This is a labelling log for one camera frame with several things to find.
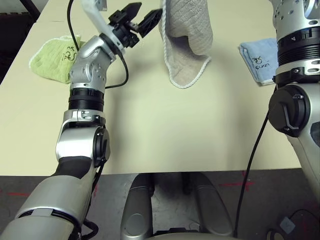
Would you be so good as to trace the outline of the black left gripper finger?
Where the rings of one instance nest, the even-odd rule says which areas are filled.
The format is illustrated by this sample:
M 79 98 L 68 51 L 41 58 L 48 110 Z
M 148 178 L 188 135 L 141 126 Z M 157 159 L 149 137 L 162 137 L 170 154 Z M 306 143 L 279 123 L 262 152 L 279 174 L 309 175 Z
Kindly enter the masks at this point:
M 161 8 L 151 10 L 144 19 L 138 24 L 137 32 L 142 38 L 150 33 L 162 18 L 163 10 Z
M 129 3 L 120 11 L 120 16 L 123 19 L 134 19 L 137 16 L 141 6 L 141 2 Z

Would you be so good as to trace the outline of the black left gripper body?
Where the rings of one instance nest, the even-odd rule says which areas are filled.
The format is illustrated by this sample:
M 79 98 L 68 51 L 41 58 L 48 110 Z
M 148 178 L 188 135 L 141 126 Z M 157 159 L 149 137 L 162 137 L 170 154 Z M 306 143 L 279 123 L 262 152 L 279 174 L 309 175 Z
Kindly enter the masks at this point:
M 109 25 L 113 27 L 112 32 L 119 39 L 124 48 L 133 48 L 140 40 L 138 36 L 131 32 L 138 29 L 132 19 L 135 15 L 126 11 L 115 11 L 108 19 Z

